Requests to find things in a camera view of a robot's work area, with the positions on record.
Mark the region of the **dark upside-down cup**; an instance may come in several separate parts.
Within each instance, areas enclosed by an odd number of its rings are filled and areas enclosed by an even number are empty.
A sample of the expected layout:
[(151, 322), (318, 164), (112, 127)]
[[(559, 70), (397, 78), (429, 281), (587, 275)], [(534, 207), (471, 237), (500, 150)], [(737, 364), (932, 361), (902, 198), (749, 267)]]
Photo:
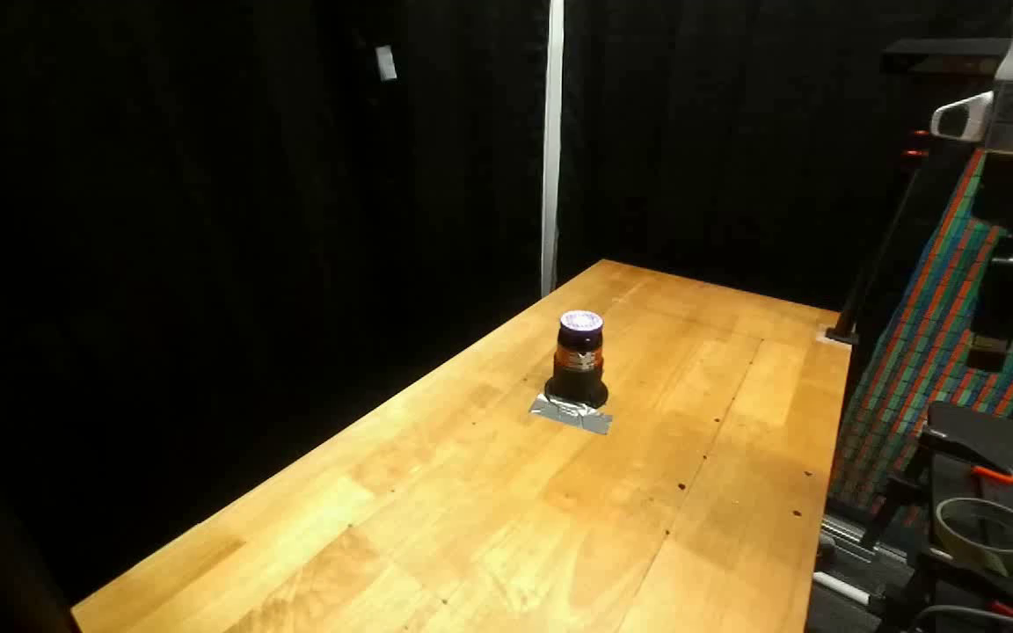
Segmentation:
[(606, 321), (595, 308), (567, 308), (554, 329), (551, 375), (543, 392), (587, 409), (608, 401), (606, 385)]

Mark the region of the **white vertical pole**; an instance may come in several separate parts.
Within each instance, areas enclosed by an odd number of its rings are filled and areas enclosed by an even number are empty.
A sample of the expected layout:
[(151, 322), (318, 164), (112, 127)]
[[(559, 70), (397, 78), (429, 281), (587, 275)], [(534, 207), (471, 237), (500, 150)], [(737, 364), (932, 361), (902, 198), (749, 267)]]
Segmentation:
[(554, 289), (559, 265), (559, 170), (561, 170), (561, 0), (547, 0), (543, 33), (543, 106), (540, 106), (540, 295)]

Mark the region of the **roll of masking tape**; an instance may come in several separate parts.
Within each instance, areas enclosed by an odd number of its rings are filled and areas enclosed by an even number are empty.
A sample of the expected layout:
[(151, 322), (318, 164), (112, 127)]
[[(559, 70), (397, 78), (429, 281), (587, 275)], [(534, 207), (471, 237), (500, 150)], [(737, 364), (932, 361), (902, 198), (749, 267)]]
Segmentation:
[(1013, 506), (985, 494), (944, 494), (932, 506), (932, 534), (956, 561), (1013, 578)]

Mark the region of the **small white wall tag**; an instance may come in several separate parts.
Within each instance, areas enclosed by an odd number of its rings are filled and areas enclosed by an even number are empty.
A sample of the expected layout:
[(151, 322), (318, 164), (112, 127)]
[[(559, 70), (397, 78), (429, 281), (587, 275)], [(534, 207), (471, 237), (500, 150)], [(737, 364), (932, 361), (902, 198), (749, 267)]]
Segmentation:
[(390, 47), (376, 47), (371, 56), (376, 56), (376, 72), (378, 72), (378, 79), (397, 79), (397, 56), (395, 56), (395, 50), (390, 50)]

